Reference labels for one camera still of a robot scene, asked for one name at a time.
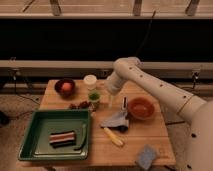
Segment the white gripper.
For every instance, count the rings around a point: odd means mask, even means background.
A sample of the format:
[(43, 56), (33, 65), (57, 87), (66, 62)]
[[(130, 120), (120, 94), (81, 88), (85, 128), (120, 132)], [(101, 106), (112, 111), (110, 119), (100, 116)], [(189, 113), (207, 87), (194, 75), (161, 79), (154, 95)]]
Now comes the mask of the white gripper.
[(108, 107), (112, 108), (112, 105), (114, 104), (116, 97), (116, 94), (118, 94), (124, 84), (126, 83), (126, 80), (121, 78), (117, 73), (113, 72), (110, 76), (107, 77), (105, 86), (107, 91), (110, 93), (108, 96)]

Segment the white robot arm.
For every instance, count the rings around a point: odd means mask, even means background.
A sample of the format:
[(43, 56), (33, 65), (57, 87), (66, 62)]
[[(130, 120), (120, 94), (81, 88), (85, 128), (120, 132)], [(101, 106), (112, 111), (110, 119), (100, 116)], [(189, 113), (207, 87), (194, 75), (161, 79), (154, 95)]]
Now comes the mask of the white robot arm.
[(141, 61), (136, 57), (117, 59), (105, 86), (111, 95), (116, 95), (127, 81), (143, 88), (190, 125), (187, 171), (213, 171), (213, 101), (205, 101), (145, 73), (141, 70)]

